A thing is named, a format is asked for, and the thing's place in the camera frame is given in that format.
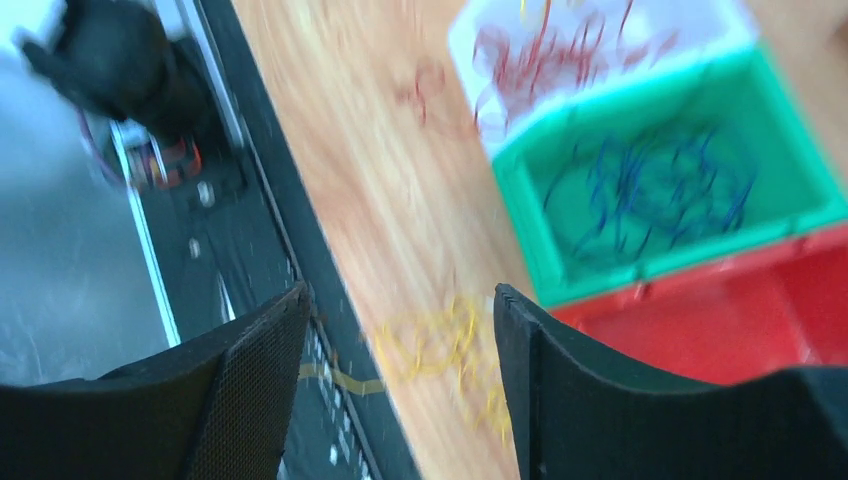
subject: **gray floor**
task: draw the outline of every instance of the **gray floor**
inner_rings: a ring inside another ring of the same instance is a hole
[[[168,347],[125,192],[75,112],[0,64],[0,383],[92,378]]]

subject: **screw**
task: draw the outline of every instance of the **screw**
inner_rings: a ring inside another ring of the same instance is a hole
[[[197,239],[192,238],[188,241],[188,251],[191,253],[191,258],[200,257],[200,242]]]
[[[206,182],[197,184],[197,195],[200,197],[200,204],[206,208],[215,205],[215,190]]]

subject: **wooden table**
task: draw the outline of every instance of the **wooden table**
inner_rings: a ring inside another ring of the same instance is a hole
[[[492,295],[498,282],[531,291],[479,142],[437,128],[471,122],[446,49],[463,0],[233,2],[372,341],[379,325],[443,309],[456,294]],[[833,35],[848,5],[751,4],[822,143],[848,170],[848,40]],[[425,57],[446,72],[427,105],[439,126],[422,126],[403,101]],[[484,350],[496,358],[491,340]],[[386,384],[424,478],[518,478],[511,444],[463,421],[455,374]]]

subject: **white plastic container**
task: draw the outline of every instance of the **white plastic container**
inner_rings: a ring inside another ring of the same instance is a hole
[[[759,37],[740,0],[553,0],[540,37],[545,8],[469,0],[451,26],[448,47],[490,159],[552,109],[752,48]],[[550,60],[566,57],[565,67]]]

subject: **red plastic container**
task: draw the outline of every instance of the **red plastic container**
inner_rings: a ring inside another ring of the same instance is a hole
[[[716,384],[848,365],[848,226],[552,313],[635,359]]]

